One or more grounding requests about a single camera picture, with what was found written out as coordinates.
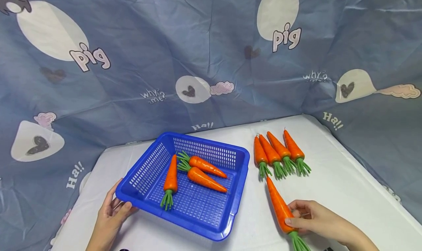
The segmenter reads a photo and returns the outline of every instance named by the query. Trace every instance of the white table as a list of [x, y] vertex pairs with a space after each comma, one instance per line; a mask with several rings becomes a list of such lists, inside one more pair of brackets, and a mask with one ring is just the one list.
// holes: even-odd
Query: white table
[[[356, 161], [317, 120], [298, 115], [260, 123], [214, 129], [194, 136], [238, 145], [251, 153], [241, 206], [232, 232], [223, 242], [211, 242], [149, 213], [139, 211], [123, 225], [113, 250], [292, 250], [272, 215], [264, 182], [253, 163], [253, 137], [271, 131], [282, 140], [286, 127], [306, 154], [309, 177], [275, 181], [290, 202], [314, 199], [360, 227], [381, 251], [420, 250], [422, 226]], [[85, 250], [106, 192], [133, 166], [152, 143], [107, 149], [98, 159], [53, 251]], [[306, 236], [311, 250], [346, 250], [316, 235]]]

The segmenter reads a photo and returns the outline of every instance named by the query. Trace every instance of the blue cloth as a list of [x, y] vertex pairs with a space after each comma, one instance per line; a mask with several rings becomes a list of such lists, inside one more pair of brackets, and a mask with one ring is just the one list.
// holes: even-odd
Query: blue cloth
[[0, 0], [0, 250], [50, 249], [105, 148], [301, 113], [422, 221], [421, 5]]

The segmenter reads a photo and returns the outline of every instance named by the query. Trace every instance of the hand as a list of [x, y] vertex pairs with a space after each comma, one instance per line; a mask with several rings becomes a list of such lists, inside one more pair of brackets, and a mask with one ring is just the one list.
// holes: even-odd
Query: hand
[[123, 203], [117, 198], [113, 199], [117, 185], [121, 181], [122, 179], [119, 179], [108, 191], [103, 205], [98, 211], [97, 221], [86, 251], [109, 251], [120, 226], [126, 218], [136, 212], [137, 208], [133, 207], [130, 202]]
[[289, 204], [295, 218], [285, 223], [298, 228], [299, 233], [312, 231], [336, 240], [350, 251], [378, 251], [372, 241], [356, 226], [316, 201], [295, 200]]

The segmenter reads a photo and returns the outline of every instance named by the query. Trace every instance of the carrot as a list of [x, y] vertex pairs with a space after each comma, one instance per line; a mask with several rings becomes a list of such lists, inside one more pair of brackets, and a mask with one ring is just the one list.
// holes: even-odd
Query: carrot
[[227, 189], [223, 187], [221, 184], [211, 179], [199, 168], [189, 166], [189, 164], [184, 160], [178, 163], [177, 169], [187, 172], [187, 177], [191, 181], [199, 185], [202, 185], [203, 187], [207, 187], [209, 189], [213, 189], [218, 192], [224, 192], [224, 193], [227, 192]]
[[166, 210], [173, 206], [173, 193], [177, 192], [177, 157], [173, 155], [171, 158], [169, 171], [167, 172], [166, 181], [164, 182], [164, 197], [161, 200], [160, 206], [166, 205]]
[[263, 135], [259, 135], [259, 142], [261, 142], [264, 152], [267, 155], [269, 165], [273, 166], [274, 168], [275, 177], [278, 179], [287, 177], [288, 173], [280, 163], [281, 157], [277, 154], [277, 152]]
[[273, 204], [273, 209], [278, 221], [278, 225], [285, 234], [291, 237], [295, 251], [311, 251], [311, 249], [309, 249], [302, 238], [297, 234], [297, 229], [288, 226], [284, 222], [286, 218], [293, 218], [294, 216], [288, 205], [281, 197], [280, 193], [278, 193], [277, 188], [269, 176], [267, 176], [267, 187], [270, 193], [271, 203]]
[[294, 160], [297, 164], [297, 174], [299, 176], [301, 174], [303, 174], [303, 176], [310, 174], [311, 168], [303, 161], [305, 159], [305, 154], [302, 152], [302, 150], [300, 150], [299, 146], [297, 146], [286, 129], [284, 129], [284, 140], [286, 141], [288, 150], [292, 154], [292, 160]]
[[294, 173], [295, 169], [293, 167], [297, 168], [297, 166], [295, 162], [290, 159], [290, 156], [292, 155], [290, 151], [285, 146], [283, 146], [283, 144], [276, 137], [274, 137], [270, 131], [267, 132], [267, 137], [270, 140], [271, 145], [273, 145], [275, 151], [277, 151], [278, 155], [280, 155], [280, 157], [283, 159], [284, 168], [289, 174]]
[[198, 156], [189, 157], [186, 152], [182, 151], [177, 158], [189, 163], [191, 167], [199, 168], [203, 172], [214, 174], [220, 178], [227, 178], [227, 175], [223, 171]]
[[255, 154], [255, 165], [259, 168], [259, 174], [261, 175], [261, 178], [264, 178], [264, 176], [271, 174], [270, 170], [267, 167], [268, 164], [268, 158], [267, 155], [264, 152], [264, 149], [261, 146], [261, 143], [259, 142], [258, 137], [255, 136], [255, 139], [253, 140], [253, 153]]

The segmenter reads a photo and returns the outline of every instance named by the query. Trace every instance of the blue plastic basket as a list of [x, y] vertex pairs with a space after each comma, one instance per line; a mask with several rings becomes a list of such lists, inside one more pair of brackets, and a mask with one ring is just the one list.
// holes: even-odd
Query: blue plastic basket
[[[179, 171], [178, 192], [173, 195], [174, 205], [169, 211], [163, 210], [160, 203], [170, 160], [181, 151], [189, 156], [199, 156], [226, 173], [227, 179], [209, 175], [226, 187], [228, 193], [197, 185], [187, 178], [186, 173]], [[249, 157], [249, 152], [238, 146], [166, 132], [126, 174], [117, 187], [116, 196], [189, 231], [220, 241], [230, 234], [238, 212]]]

